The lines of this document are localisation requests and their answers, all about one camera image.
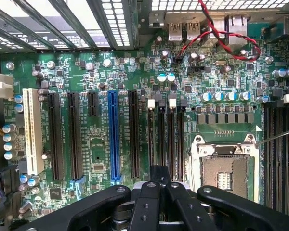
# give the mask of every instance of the green circuit board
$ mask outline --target green circuit board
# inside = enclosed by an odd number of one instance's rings
[[[166,34],[161,34],[163,41],[166,41]],[[119,144],[120,144],[120,172],[121,181],[117,182],[130,188],[134,183],[141,180],[149,180],[149,157],[148,157],[148,111],[146,102],[155,95],[160,94],[162,99],[167,100],[168,95],[175,94],[179,102],[186,99],[187,107],[184,114],[184,152],[185,161],[188,161],[192,142],[197,134],[201,134],[207,143],[234,143],[243,142],[246,134],[253,134],[257,141],[263,139],[263,105],[256,102],[257,91],[261,89],[262,96],[270,96],[272,89],[288,89],[289,83],[277,82],[272,76],[272,71],[280,68],[289,68],[289,41],[281,42],[278,45],[265,45],[261,40],[261,34],[254,35],[259,39],[259,45],[262,54],[258,61],[254,63],[245,63],[233,59],[226,53],[216,52],[215,48],[199,48],[193,46],[184,53],[184,63],[179,66],[171,65],[171,57],[175,56],[181,49],[181,46],[173,46],[162,43],[159,46],[154,45],[154,40],[150,41],[147,46],[138,51],[112,51],[112,52],[81,52],[81,53],[39,53],[39,54],[5,54],[1,57],[1,68],[3,74],[14,76],[14,93],[22,94],[22,88],[36,88],[36,78],[32,76],[32,70],[36,64],[40,64],[45,78],[49,82],[51,92],[57,92],[60,95],[61,102],[61,124],[62,142],[64,152],[64,173],[63,180],[53,180],[50,160],[45,161],[45,170],[40,173],[40,184],[35,189],[23,192],[23,200],[33,202],[32,217],[35,219],[51,211],[57,210],[63,206],[77,201],[85,196],[96,193],[111,185],[110,180],[110,150],[109,150],[109,124],[108,124],[108,102],[107,92],[115,90],[118,92],[119,104]],[[251,45],[244,47],[249,55],[253,54]],[[161,51],[170,52],[169,59],[160,60]],[[187,57],[190,52],[201,53],[206,56],[201,63],[205,66],[206,71],[198,74],[187,74],[189,63]],[[274,62],[267,64],[266,56],[273,56]],[[105,66],[104,61],[110,60],[111,65]],[[55,69],[48,69],[47,62],[55,62]],[[232,67],[232,71],[226,74],[220,74],[216,61],[226,61],[227,65]],[[6,63],[13,62],[14,71],[6,69]],[[94,70],[88,71],[82,68],[80,62],[86,64],[92,63]],[[173,83],[159,83],[157,76],[160,74],[175,74]],[[274,86],[269,86],[269,81],[274,80]],[[100,88],[100,83],[105,83],[105,88]],[[145,108],[139,109],[139,146],[140,146],[140,175],[138,178],[131,178],[131,161],[130,161],[130,130],[129,130],[129,105],[128,91],[137,90],[139,99],[145,92]],[[95,91],[99,94],[100,116],[88,116],[88,98],[87,93]],[[250,100],[236,100],[232,103],[227,101],[221,102],[203,102],[200,98],[202,93],[248,91],[251,94]],[[70,134],[69,124],[67,121],[67,93],[79,93],[80,105],[80,131],[83,172],[85,181],[83,184],[82,195],[75,196],[75,188],[71,183],[71,163],[70,163]],[[16,120],[16,103],[6,101],[5,121],[12,123]],[[47,113],[47,101],[41,103],[42,115],[42,134],[43,149],[50,149],[49,136],[49,118]],[[204,123],[200,122],[199,116],[219,115],[219,114],[249,114],[252,115],[250,121],[235,123],[219,123],[216,121],[209,122],[206,118]],[[158,125],[155,115],[155,147],[158,147]],[[177,146],[178,137],[174,137]],[[18,151],[26,153],[25,136],[18,134]],[[259,173],[259,203],[263,203],[263,157],[262,147],[260,147],[261,163]],[[19,156],[13,160],[12,164],[25,158]],[[96,171],[94,165],[103,164],[103,169]],[[254,200],[254,161],[251,158],[248,161],[247,171],[247,198]],[[52,189],[61,189],[58,198],[53,197]]]

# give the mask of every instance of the white connector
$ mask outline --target white connector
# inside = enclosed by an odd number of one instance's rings
[[[13,76],[0,74],[0,98],[11,99],[14,97]]]
[[[23,88],[26,157],[29,175],[44,171],[42,125],[38,90]]]

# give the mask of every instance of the chip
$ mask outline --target chip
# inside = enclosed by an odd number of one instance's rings
[[[51,200],[62,200],[62,191],[60,188],[49,189]]]

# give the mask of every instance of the black pcie slot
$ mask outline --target black pcie slot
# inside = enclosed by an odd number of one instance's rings
[[[79,116],[79,95],[78,93],[68,93],[68,122],[71,141],[71,174],[72,179],[80,179],[83,175],[81,132]]]
[[[51,149],[52,172],[54,180],[64,177],[63,148],[61,131],[60,98],[58,93],[48,94],[48,122]]]
[[[148,111],[149,161],[154,165],[154,111]]]
[[[184,180],[185,172],[185,155],[184,155],[184,113],[185,109],[180,108],[177,118],[178,118],[178,181]]]
[[[165,158],[165,108],[158,108],[158,156],[159,165],[166,165]]]
[[[100,101],[97,92],[88,92],[88,115],[100,116]]]
[[[139,178],[139,118],[136,90],[129,91],[131,177]]]

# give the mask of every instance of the expansion slot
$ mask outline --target expansion slot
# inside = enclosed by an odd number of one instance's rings
[[[79,180],[83,176],[79,95],[68,93],[68,123],[71,142],[71,174],[73,180]]]
[[[120,180],[120,136],[118,117],[118,93],[114,90],[108,92],[108,119],[110,143],[110,178],[112,181]]]
[[[26,135],[26,157],[29,175],[44,171],[42,124],[38,90],[23,88],[24,118]]]
[[[62,180],[64,177],[64,166],[60,98],[58,93],[48,94],[48,122],[53,179]]]
[[[88,115],[100,116],[100,101],[97,92],[88,92]]]
[[[175,131],[174,131],[175,113],[168,108],[167,112],[167,130],[168,130],[168,168],[171,180],[175,180]]]
[[[139,116],[136,90],[129,91],[131,177],[139,178]]]

